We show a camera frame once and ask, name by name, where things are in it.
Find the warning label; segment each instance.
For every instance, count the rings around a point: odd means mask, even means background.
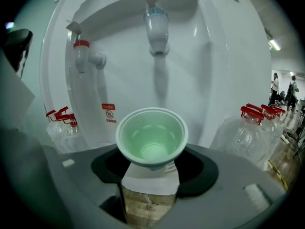
[[[114,120],[114,112],[115,112],[115,105],[114,104],[102,104],[102,109],[105,110],[106,114],[106,121],[110,123],[116,123]]]
[[[102,109],[115,110],[114,104],[102,104]]]
[[[107,110],[106,111],[106,115],[109,119],[112,119],[113,118],[113,112],[111,112],[110,110]]]

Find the plastic bowl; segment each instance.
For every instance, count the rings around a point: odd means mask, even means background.
[[[127,115],[115,134],[121,153],[143,167],[164,166],[185,148],[188,129],[175,112],[163,108],[145,108]]]

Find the clear plastic jug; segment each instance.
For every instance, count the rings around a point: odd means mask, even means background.
[[[80,152],[90,149],[77,126],[74,114],[67,114],[68,107],[58,112],[52,110],[46,114],[51,120],[47,131],[61,154]]]
[[[267,133],[269,137],[269,145],[266,147],[267,154],[261,161],[260,166],[263,168],[263,171],[268,169],[268,160],[271,158],[273,152],[275,151],[277,142],[280,138],[279,132],[281,125],[275,122],[274,118],[276,115],[275,109],[262,105],[261,108],[264,111],[264,120],[261,122],[261,127],[264,132]]]
[[[262,167],[270,140],[260,123],[264,115],[254,109],[241,107],[241,117],[231,117],[219,127],[210,146],[211,149],[248,159]]]
[[[286,111],[275,104],[273,104],[271,107],[276,110],[276,116],[274,120],[283,125],[283,115],[286,114]]]
[[[261,122],[261,127],[262,129],[268,133],[271,144],[273,145],[275,142],[275,137],[276,137],[276,131],[275,131],[275,123],[273,119],[275,118],[276,111],[267,106],[262,104],[261,108],[264,111],[264,120]]]

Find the water dispenser tap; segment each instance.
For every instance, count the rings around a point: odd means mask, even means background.
[[[102,69],[106,64],[106,56],[102,53],[97,53],[96,55],[90,53],[89,36],[84,28],[75,21],[66,28],[76,34],[73,48],[75,52],[75,66],[78,73],[85,73],[87,63],[93,63],[97,69]]]
[[[168,53],[168,14],[160,7],[159,0],[145,0],[144,21],[150,51],[153,55]]]

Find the yellow tape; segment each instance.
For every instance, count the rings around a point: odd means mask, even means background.
[[[270,167],[276,172],[277,177],[281,180],[281,182],[283,183],[284,187],[286,190],[288,190],[288,185],[285,182],[285,180],[283,179],[281,172],[275,167],[275,165],[271,162],[271,160],[268,161],[268,164],[270,165]]]

